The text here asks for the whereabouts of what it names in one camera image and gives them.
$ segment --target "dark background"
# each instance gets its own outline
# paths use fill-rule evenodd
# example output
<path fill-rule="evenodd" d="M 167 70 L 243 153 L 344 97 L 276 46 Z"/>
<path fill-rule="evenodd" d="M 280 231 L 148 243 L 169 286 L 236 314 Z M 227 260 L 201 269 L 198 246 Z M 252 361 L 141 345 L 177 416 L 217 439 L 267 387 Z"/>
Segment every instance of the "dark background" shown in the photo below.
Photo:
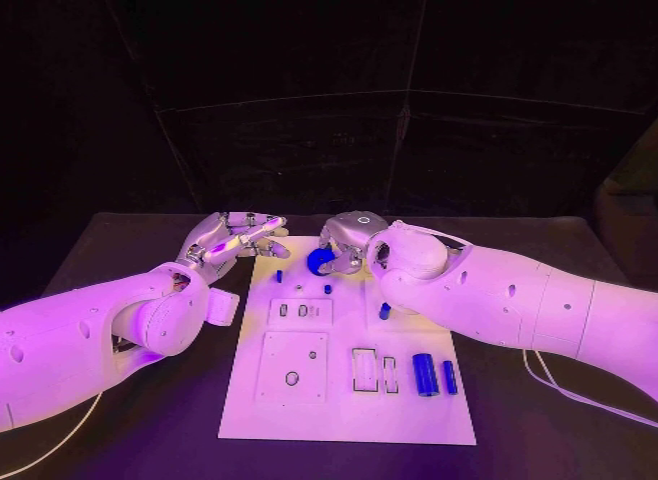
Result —
<path fill-rule="evenodd" d="M 0 307 L 99 211 L 590 220 L 657 116 L 658 0 L 0 2 Z"/>

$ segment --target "table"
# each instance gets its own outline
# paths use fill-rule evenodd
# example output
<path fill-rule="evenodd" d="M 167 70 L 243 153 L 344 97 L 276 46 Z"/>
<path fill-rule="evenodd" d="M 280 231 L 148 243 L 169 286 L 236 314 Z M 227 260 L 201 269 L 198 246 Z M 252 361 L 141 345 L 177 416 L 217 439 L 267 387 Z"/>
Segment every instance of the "table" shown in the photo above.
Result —
<path fill-rule="evenodd" d="M 148 271 L 174 259 L 203 215 L 94 216 L 47 294 Z M 289 216 L 318 235 L 329 215 Z M 569 272 L 625 283 L 575 217 L 404 218 Z M 217 282 L 246 302 L 253 260 Z M 220 440 L 243 308 L 229 328 L 205 325 L 190 349 L 103 396 L 56 454 L 15 478 L 658 479 L 658 430 L 569 400 L 527 374 L 521 352 L 455 334 L 478 446 Z M 613 375 L 546 355 L 559 383 L 658 421 L 658 404 Z M 35 460 L 77 424 L 89 402 L 0 435 L 0 473 Z"/>

